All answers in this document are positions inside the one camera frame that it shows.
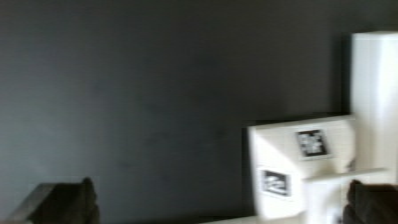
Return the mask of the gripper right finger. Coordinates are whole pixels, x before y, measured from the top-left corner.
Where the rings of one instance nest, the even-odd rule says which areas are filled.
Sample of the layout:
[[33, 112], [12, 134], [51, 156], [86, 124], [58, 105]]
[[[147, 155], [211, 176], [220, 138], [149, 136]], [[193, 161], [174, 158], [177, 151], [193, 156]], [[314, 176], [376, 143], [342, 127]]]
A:
[[342, 224], [398, 224], [398, 186], [353, 180], [346, 193]]

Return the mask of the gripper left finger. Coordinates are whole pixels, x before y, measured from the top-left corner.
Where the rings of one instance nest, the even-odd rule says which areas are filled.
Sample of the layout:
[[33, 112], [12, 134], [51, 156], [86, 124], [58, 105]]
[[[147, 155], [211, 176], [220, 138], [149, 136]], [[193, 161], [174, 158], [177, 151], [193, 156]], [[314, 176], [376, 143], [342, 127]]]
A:
[[101, 224], [94, 183], [40, 183], [1, 224]]

